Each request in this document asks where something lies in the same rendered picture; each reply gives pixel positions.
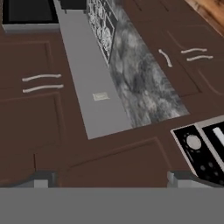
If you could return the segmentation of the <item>brown panelled cupboard door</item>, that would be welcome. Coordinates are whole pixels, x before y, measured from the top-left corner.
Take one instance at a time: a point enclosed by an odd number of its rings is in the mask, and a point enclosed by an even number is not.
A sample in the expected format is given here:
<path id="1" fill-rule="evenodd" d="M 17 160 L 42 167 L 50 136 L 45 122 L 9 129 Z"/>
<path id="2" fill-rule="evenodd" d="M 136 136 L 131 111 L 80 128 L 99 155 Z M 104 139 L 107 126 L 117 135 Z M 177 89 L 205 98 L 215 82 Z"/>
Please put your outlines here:
<path id="1" fill-rule="evenodd" d="M 136 142 L 75 137 L 39 150 L 34 164 L 38 171 L 57 172 L 60 187 L 165 187 L 168 172 L 189 169 L 176 146 L 165 147 L 155 137 Z"/>

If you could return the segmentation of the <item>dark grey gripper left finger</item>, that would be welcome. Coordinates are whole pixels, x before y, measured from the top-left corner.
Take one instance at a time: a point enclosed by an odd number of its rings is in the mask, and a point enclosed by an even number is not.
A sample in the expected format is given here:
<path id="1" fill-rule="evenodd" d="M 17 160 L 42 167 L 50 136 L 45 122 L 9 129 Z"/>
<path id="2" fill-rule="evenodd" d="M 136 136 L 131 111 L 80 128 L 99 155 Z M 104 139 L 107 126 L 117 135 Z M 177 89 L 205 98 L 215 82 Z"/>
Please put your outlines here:
<path id="1" fill-rule="evenodd" d="M 13 187 L 54 188 L 57 186 L 57 174 L 54 171 L 36 171 L 29 178 L 18 181 Z"/>

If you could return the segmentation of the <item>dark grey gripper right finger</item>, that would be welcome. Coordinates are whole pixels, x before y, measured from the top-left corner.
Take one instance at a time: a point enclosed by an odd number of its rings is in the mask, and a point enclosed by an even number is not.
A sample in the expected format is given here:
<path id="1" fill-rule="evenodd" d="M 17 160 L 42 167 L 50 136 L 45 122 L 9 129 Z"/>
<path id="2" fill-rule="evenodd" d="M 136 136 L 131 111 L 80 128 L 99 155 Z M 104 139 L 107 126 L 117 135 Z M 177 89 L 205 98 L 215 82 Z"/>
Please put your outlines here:
<path id="1" fill-rule="evenodd" d="M 223 185 L 198 178 L 191 171 L 168 171 L 167 179 L 167 186 L 171 188 L 223 188 Z"/>

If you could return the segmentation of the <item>brown wall cupboard door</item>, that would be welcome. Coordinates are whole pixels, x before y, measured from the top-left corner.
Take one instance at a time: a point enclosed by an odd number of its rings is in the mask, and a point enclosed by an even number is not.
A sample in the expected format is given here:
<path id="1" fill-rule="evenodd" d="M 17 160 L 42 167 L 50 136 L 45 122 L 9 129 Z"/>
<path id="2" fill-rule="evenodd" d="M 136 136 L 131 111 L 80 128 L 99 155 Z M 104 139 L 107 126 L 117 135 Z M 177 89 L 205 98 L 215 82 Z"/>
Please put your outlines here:
<path id="1" fill-rule="evenodd" d="M 22 82 L 37 74 L 61 74 Z M 59 33 L 2 34 L 0 36 L 0 89 L 64 84 L 71 79 L 67 56 Z"/>
<path id="2" fill-rule="evenodd" d="M 0 101 L 0 174 L 74 165 L 86 138 L 74 89 Z"/>

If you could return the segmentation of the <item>dark extractor hood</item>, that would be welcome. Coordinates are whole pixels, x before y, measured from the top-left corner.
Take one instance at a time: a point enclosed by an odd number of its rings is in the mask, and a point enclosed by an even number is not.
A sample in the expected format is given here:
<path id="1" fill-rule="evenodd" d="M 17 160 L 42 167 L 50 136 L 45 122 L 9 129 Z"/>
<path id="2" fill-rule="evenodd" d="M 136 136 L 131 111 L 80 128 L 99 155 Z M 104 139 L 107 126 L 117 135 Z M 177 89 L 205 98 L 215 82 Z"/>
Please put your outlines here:
<path id="1" fill-rule="evenodd" d="M 59 0 L 61 9 L 64 11 L 87 11 L 87 0 Z"/>

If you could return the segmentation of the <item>pale wall socket plate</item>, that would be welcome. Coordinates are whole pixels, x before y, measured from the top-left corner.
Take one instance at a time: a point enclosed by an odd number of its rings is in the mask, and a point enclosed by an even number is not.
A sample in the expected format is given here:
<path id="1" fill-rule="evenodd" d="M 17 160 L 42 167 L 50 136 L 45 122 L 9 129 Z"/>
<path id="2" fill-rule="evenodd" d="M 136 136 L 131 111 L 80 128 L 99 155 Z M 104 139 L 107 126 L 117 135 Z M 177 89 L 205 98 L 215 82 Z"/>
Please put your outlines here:
<path id="1" fill-rule="evenodd" d="M 96 102 L 109 99 L 109 96 L 106 92 L 93 94 L 93 97 Z"/>

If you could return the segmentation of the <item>black microwave with grey frame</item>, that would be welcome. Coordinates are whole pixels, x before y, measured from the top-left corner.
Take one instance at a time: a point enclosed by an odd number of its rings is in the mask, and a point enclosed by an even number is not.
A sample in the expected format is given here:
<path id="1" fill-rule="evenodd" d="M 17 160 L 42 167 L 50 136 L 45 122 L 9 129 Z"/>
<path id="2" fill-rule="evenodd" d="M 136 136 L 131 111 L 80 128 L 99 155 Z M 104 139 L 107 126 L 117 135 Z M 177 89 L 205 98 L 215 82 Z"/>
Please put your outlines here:
<path id="1" fill-rule="evenodd" d="M 0 0 L 6 33 L 58 32 L 60 23 L 53 0 Z"/>

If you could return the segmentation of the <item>black appliance with round knob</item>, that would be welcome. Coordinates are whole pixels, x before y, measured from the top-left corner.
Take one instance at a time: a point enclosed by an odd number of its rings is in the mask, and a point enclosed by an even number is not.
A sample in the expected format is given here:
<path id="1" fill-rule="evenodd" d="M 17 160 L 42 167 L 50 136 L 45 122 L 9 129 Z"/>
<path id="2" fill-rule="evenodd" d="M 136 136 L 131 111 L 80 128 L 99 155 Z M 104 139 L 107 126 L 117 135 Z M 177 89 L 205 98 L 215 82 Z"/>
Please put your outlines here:
<path id="1" fill-rule="evenodd" d="M 192 173 L 224 186 L 224 115 L 171 130 Z"/>

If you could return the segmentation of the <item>black hob with white rings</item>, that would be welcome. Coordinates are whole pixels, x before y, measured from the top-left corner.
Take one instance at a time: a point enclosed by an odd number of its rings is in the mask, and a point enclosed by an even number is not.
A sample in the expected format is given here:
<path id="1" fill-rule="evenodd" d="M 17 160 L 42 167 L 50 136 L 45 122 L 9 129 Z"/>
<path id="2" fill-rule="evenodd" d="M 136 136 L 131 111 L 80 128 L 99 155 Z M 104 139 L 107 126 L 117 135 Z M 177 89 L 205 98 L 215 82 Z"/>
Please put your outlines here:
<path id="1" fill-rule="evenodd" d="M 87 16 L 101 53 L 109 65 L 117 18 L 108 0 L 88 0 Z"/>

